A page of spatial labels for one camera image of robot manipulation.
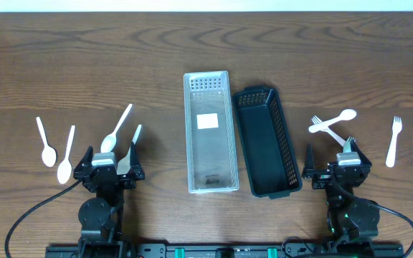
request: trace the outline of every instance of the white paper sticker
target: white paper sticker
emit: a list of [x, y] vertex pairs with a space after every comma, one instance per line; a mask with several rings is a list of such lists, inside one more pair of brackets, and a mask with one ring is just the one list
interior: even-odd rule
[[197, 129], [218, 128], [218, 114], [197, 115]]

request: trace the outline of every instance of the white plastic fork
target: white plastic fork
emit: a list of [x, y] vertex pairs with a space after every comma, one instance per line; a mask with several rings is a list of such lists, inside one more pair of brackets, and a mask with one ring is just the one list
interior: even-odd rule
[[[321, 123], [322, 120], [321, 120], [319, 117], [317, 117], [316, 115], [314, 115], [314, 116], [312, 117], [312, 122], [313, 122], [314, 125], [316, 125], [316, 124], [318, 124], [318, 123]], [[339, 136], [337, 133], [334, 133], [329, 127], [325, 127], [325, 128], [323, 128], [323, 129], [321, 129], [321, 130], [322, 130], [323, 132], [329, 133], [329, 135], [332, 136], [332, 137], [334, 138], [334, 140], [337, 140], [338, 144], [340, 144], [342, 147], [343, 147], [343, 145], [345, 145], [345, 140], [342, 139], [342, 137]]]
[[385, 164], [387, 167], [392, 168], [394, 166], [394, 161], [396, 159], [396, 145], [398, 141], [398, 133], [402, 131], [402, 120], [400, 117], [394, 116], [393, 126], [393, 136], [391, 137], [390, 148], [388, 149], [388, 155], [386, 156]]

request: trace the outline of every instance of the tabletop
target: tabletop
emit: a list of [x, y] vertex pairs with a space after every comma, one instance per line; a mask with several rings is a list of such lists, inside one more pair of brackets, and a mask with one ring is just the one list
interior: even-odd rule
[[[216, 70], [229, 72], [232, 94], [253, 85], [279, 91], [300, 171], [308, 143], [322, 163], [341, 151], [327, 133], [308, 132], [311, 117], [355, 109], [354, 120], [332, 127], [354, 136], [373, 163], [355, 194], [413, 220], [413, 13], [0, 14], [0, 257], [11, 225], [73, 184], [58, 184], [56, 173], [70, 126], [75, 166], [89, 145], [98, 150], [128, 103], [115, 153], [126, 154], [142, 124], [136, 151], [146, 179], [125, 193], [125, 238], [281, 243], [328, 236], [325, 193], [310, 180], [283, 199], [251, 194], [237, 128], [239, 190], [188, 192], [183, 75]], [[396, 165], [387, 168], [395, 115], [403, 131]], [[37, 116], [58, 153], [52, 168], [41, 160]], [[92, 197], [78, 186], [31, 214], [12, 236], [13, 257], [43, 257], [49, 244], [76, 243], [78, 209]], [[407, 248], [412, 229], [381, 212], [376, 239]]]

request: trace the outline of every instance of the black plastic basket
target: black plastic basket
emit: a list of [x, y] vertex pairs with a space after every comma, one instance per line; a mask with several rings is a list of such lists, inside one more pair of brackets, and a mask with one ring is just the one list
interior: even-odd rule
[[302, 188], [278, 91], [247, 87], [233, 97], [251, 191], [271, 199]]

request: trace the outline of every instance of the fork handle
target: fork handle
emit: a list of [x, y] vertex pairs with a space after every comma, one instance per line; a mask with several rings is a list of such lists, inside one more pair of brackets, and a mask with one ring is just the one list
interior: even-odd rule
[[340, 144], [342, 147], [345, 145], [345, 140], [342, 139], [342, 137], [337, 133], [334, 133], [334, 131], [332, 130], [327, 130], [326, 132], [329, 133], [329, 135], [332, 136], [334, 140], [337, 140], [338, 144]]
[[388, 155], [386, 156], [385, 164], [387, 167], [392, 168], [394, 166], [394, 160], [396, 159], [396, 143], [397, 143], [397, 134], [393, 134], [391, 137], [390, 148], [388, 149]]

